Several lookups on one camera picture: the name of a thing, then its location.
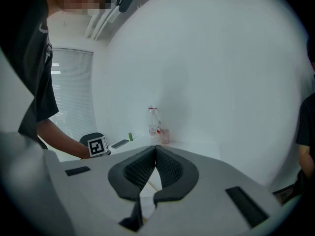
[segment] plastic bottle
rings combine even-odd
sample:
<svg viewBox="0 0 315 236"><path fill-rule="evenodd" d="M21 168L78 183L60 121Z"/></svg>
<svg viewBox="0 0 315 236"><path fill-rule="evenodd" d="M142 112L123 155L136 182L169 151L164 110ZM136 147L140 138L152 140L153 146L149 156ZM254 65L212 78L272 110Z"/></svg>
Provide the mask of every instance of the plastic bottle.
<svg viewBox="0 0 315 236"><path fill-rule="evenodd" d="M152 145L160 143L158 109L152 106L148 109L148 126Z"/></svg>

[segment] window blind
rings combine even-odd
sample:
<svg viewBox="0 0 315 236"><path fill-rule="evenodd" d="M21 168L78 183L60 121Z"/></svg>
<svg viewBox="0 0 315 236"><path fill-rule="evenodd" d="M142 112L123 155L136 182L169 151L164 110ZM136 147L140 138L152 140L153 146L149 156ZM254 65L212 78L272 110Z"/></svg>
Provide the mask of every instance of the window blind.
<svg viewBox="0 0 315 236"><path fill-rule="evenodd" d="M97 132L91 90L92 58L91 52L53 48L51 76L59 112L50 120L76 141ZM60 161L75 158L54 151Z"/></svg>

